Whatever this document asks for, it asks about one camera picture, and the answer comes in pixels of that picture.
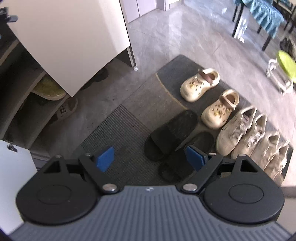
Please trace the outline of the black slide sandal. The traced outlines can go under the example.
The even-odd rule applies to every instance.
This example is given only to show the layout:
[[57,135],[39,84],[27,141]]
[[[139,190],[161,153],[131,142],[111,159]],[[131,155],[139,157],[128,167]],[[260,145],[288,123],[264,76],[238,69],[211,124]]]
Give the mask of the black slide sandal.
[[151,161],[160,161],[191,134],[198,123],[198,116],[192,110],[184,110],[154,130],[146,139],[144,154]]
[[202,152],[209,154],[215,144],[213,135],[209,132],[200,132],[191,141],[179,148],[168,157],[159,166],[159,175],[163,180],[170,183],[177,183],[184,180],[194,172],[194,168],[188,163],[185,149],[193,145]]

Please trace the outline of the dark shoes under cabinet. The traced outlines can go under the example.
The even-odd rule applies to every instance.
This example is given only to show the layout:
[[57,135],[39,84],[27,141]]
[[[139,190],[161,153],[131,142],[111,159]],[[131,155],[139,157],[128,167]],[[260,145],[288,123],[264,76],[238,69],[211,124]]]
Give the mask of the dark shoes under cabinet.
[[87,89],[90,87],[93,83],[95,82],[100,82],[105,80],[109,76],[109,71],[107,70],[106,67],[100,69],[87,83],[85,83],[81,89]]

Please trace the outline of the white cabinet door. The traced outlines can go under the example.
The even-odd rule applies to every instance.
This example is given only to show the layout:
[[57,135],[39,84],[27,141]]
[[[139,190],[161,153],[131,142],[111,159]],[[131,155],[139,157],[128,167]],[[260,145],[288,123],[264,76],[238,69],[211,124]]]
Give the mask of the white cabinet door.
[[130,46],[119,1],[3,1],[10,29],[71,96]]
[[16,195],[37,172],[29,150],[14,146],[13,151],[9,145],[1,140],[0,219],[1,230],[7,235],[23,224],[16,206]]

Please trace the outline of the green round stool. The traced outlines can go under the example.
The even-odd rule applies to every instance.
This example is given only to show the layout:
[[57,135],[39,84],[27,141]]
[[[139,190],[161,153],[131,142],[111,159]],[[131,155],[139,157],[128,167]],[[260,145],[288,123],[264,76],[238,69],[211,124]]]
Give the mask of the green round stool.
[[295,61],[285,51],[278,51],[275,59],[270,59],[265,72],[281,95],[290,94],[295,84]]

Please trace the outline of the blue covered chair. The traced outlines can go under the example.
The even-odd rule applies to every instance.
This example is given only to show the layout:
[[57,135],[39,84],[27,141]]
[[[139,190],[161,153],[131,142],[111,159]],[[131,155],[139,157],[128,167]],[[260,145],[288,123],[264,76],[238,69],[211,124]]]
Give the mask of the blue covered chair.
[[262,47],[262,51],[265,51],[271,39],[276,37],[276,33],[280,27],[280,24],[284,21],[283,15],[280,11],[273,6],[273,1],[233,1],[235,4],[235,11],[232,21],[235,21],[236,13],[239,9],[238,18],[236,20],[235,27],[233,29],[232,37],[235,37],[240,18],[244,8],[248,8],[253,18],[259,24],[257,33],[260,33],[261,29],[264,29],[268,33],[268,37]]

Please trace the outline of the grey striped door mat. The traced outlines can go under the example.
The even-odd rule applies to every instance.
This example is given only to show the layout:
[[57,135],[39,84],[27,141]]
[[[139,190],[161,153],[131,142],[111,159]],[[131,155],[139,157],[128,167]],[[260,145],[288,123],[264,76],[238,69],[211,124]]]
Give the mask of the grey striped door mat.
[[114,147],[115,159],[107,175],[120,186],[166,185],[158,174],[159,163],[144,154],[147,137],[186,108],[154,74],[76,148],[72,158]]

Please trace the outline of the metal door hinge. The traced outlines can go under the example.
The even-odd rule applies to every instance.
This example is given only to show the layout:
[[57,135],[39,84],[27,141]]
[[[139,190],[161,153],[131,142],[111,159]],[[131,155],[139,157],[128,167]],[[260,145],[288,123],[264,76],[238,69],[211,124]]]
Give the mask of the metal door hinge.
[[15,148],[13,144],[7,145],[7,148],[10,151],[13,151],[13,152],[16,152],[16,153],[18,152],[17,148]]

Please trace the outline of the white chunky sneaker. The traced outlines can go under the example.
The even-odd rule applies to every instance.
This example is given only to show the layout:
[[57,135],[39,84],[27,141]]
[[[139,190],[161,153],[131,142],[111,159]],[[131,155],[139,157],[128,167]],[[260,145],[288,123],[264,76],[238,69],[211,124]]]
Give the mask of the white chunky sneaker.
[[256,145],[251,154],[251,159],[264,170],[278,151],[280,134],[276,132],[266,132],[261,141]]
[[264,172],[276,183],[281,186],[284,180],[282,175],[283,169],[287,164],[287,152],[289,149],[289,143],[281,144],[276,154],[266,166]]

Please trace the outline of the white cabinet door left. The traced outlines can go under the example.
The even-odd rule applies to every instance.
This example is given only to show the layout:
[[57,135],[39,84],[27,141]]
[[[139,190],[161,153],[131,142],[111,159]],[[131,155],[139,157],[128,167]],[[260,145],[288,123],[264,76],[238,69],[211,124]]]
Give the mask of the white cabinet door left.
[[14,146],[13,151],[9,145],[1,140],[0,219],[1,230],[7,235],[23,224],[16,206],[16,195],[37,172],[29,150]]

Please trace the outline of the shoe cabinet shelves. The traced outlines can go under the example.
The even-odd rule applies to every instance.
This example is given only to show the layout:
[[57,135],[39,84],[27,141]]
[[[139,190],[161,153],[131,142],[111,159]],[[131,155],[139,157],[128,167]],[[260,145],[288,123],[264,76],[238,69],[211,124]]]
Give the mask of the shoe cabinet shelves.
[[1,24],[1,139],[30,149],[46,124],[69,98],[46,100],[33,88],[46,71]]

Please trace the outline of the cream clog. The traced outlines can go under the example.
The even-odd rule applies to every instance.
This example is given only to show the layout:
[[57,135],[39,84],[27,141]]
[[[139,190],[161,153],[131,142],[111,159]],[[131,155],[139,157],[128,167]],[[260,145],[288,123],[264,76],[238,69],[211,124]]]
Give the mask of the cream clog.
[[239,101],[240,97],[237,91],[225,90],[214,103],[202,112],[201,120],[208,128],[217,130],[226,124]]
[[196,102],[206,91],[214,88],[220,81],[220,74],[213,68],[201,69],[180,87],[180,94],[187,102]]

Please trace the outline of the white cabinet door right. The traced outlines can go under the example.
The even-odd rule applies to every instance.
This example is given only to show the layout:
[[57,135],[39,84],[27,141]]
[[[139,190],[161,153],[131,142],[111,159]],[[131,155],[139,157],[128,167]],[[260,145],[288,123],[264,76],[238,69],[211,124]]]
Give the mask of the white cabinet door right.
[[71,96],[130,46],[119,1],[3,1],[10,29]]

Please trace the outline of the beige slide sandal under cabinet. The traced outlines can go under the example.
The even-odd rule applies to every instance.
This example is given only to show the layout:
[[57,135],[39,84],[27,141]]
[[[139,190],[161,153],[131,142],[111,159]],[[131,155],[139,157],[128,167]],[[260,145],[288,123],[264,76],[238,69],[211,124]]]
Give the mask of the beige slide sandal under cabinet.
[[63,121],[72,115],[78,106],[78,99],[71,97],[67,99],[60,108],[56,111],[57,121]]

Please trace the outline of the cream nike sneaker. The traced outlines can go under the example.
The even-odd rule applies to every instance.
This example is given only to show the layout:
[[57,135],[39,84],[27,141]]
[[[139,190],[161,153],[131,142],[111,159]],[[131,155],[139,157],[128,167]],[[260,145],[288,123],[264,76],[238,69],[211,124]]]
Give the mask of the cream nike sneaker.
[[251,127],[232,151],[231,158],[236,159],[239,154],[246,154],[249,157],[251,156],[256,145],[265,135],[266,122],[266,114],[260,114],[253,119]]
[[216,150],[222,156],[229,155],[241,138],[250,129],[257,108],[253,105],[239,110],[234,117],[222,127],[217,139]]

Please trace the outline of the yellow-green shoe on shelf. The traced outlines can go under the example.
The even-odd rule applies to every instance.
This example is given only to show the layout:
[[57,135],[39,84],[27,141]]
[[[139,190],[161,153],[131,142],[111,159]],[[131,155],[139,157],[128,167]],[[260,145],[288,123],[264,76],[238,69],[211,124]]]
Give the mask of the yellow-green shoe on shelf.
[[45,75],[33,88],[32,93],[51,101],[63,99],[67,93],[49,75]]

